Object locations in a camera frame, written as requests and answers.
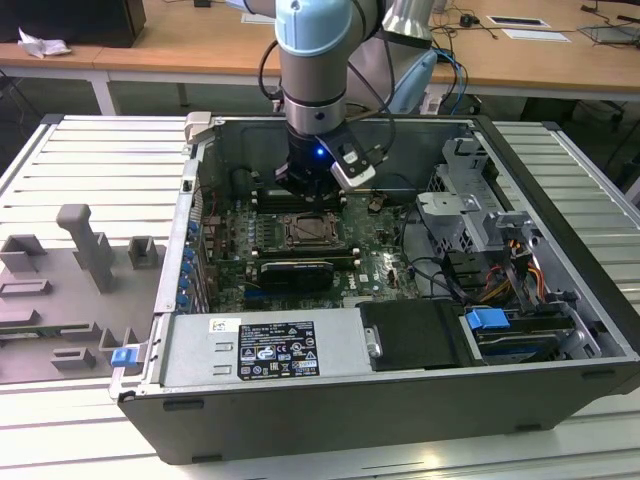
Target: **table leg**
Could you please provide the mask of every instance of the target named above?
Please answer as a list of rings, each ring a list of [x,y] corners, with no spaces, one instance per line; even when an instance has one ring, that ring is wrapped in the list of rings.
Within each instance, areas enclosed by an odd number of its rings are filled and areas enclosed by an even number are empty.
[[[187,98],[187,86],[184,83],[176,83],[176,87],[178,87],[178,100],[180,101],[181,107],[188,107],[189,99]]]
[[[104,72],[96,72],[94,78],[91,78],[91,86],[93,87],[93,93],[98,100],[98,106],[100,107],[100,113],[102,115],[120,115],[120,107],[116,99],[111,95],[109,90],[109,78]]]

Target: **blue tab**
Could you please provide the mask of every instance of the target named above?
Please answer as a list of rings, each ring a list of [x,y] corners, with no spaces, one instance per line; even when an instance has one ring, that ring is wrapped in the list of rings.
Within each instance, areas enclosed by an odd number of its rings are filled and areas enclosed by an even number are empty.
[[[511,324],[500,308],[477,308],[465,315],[471,330],[478,328],[509,328]]]
[[[116,348],[111,355],[111,366],[118,367],[135,367],[137,365],[138,348],[122,347]]]

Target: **warning label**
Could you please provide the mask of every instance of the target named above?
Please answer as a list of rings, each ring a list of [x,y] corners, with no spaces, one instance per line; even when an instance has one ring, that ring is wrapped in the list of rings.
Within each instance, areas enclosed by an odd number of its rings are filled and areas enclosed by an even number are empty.
[[[241,325],[238,343],[242,380],[320,375],[313,322]]]

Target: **white tissue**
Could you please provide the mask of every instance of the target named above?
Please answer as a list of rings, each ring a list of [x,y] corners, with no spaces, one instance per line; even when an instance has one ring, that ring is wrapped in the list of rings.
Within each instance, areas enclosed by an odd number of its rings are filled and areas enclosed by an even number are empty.
[[[20,38],[18,45],[25,49],[29,55],[44,58],[45,55],[64,55],[65,53],[71,53],[71,50],[67,48],[67,44],[62,40],[42,40],[41,38],[32,37],[18,29],[20,32]]]

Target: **cable on desk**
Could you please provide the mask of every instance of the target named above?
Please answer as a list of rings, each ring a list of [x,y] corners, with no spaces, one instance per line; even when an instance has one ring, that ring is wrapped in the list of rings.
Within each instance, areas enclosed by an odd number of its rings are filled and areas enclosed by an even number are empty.
[[[633,132],[636,130],[636,128],[638,128],[638,125],[640,125],[640,118],[638,119],[638,121],[633,125],[633,127],[631,127],[631,129],[629,130],[629,132],[627,133],[627,135],[622,139],[622,141],[618,144],[618,146],[616,147],[616,149],[613,151],[613,153],[611,154],[611,156],[609,157],[609,159],[607,160],[607,163],[604,165],[604,167],[602,168],[603,172],[607,172],[607,170],[609,169],[609,166],[611,165],[611,163],[613,162],[613,160],[616,158],[616,155],[618,155],[618,152],[620,151],[620,149],[622,147],[624,147],[624,145],[627,143],[627,141],[629,141],[629,139],[631,138],[631,135],[633,135]]]
[[[18,95],[20,95],[22,97],[22,99],[24,100],[24,103],[27,104],[27,106],[29,107],[29,109],[34,113],[34,115],[36,115],[38,118],[42,118],[42,114],[36,109],[36,107],[33,106],[33,104],[29,101],[29,99],[27,97],[24,96],[24,93],[22,93],[22,90],[20,90],[18,88],[18,85],[16,85],[16,83],[13,81],[13,78],[9,77],[7,74],[5,74],[2,69],[0,69],[0,74],[2,74],[2,76],[4,78],[6,78],[9,83],[11,84],[11,86],[13,87],[13,89],[18,92]]]

